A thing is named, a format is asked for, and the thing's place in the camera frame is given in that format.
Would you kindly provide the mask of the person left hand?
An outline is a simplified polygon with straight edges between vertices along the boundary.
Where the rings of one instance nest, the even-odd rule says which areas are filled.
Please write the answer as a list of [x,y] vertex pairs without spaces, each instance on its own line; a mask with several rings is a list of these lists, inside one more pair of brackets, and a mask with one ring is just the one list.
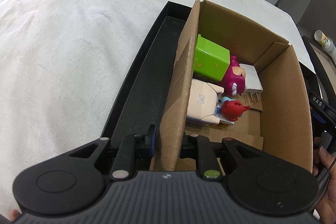
[[17,220],[20,216],[21,216],[21,213],[18,210],[13,209],[9,213],[9,220],[11,220],[13,222],[13,221]]

